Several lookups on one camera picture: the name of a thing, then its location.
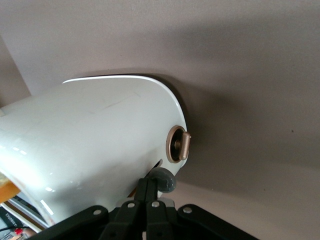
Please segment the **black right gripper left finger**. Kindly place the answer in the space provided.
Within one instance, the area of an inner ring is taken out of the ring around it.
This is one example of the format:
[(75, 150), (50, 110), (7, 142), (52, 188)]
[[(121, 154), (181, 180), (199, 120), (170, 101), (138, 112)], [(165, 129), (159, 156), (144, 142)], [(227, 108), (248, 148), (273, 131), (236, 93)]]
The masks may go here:
[(32, 240), (128, 240), (135, 235), (136, 220), (146, 199), (148, 179), (138, 181), (134, 198), (109, 212), (101, 205), (91, 206), (37, 233)]

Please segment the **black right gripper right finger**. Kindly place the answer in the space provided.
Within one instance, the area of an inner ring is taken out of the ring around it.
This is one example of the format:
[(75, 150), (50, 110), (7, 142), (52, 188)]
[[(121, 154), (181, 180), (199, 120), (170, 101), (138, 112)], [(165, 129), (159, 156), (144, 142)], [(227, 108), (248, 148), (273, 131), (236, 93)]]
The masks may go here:
[(253, 236), (203, 208), (179, 209), (158, 199), (158, 181), (147, 179), (146, 238), (148, 240), (251, 240)]

